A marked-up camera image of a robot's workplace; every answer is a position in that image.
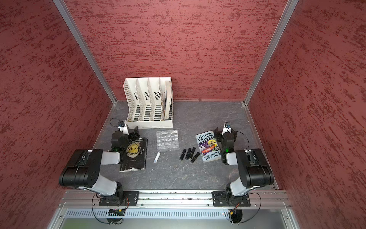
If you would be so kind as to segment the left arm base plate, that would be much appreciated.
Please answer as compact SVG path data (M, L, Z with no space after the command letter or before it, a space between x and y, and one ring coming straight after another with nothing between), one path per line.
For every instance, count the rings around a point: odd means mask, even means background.
M124 191L122 194L115 194L112 196L101 196L99 206L101 207L113 207L113 206L125 206L136 207L139 199L139 191Z

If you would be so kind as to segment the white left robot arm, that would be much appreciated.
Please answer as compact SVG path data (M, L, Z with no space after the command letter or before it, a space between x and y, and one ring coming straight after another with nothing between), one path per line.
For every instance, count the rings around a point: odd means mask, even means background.
M125 195L122 184L101 175L100 169L103 165L122 164L128 146L139 138L138 127L130 130L128 126L125 126L112 134L111 151L75 150L59 177L60 186L89 190L110 204L123 203Z

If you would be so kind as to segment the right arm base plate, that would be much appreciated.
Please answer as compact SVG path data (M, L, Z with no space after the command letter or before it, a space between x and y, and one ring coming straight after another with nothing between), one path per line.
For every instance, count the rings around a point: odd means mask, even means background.
M214 207L250 207L250 199L248 195L232 196L224 191L212 192Z

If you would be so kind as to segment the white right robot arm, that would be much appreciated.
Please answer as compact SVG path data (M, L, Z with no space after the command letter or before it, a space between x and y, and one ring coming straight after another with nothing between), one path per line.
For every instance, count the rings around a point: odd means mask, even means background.
M239 178L227 184L223 193L215 198L222 198L228 205L243 201L250 191L272 185L275 181L266 157L259 148L236 150L234 143L237 132L224 128L216 129L214 138L221 143L221 161L230 166L238 166Z

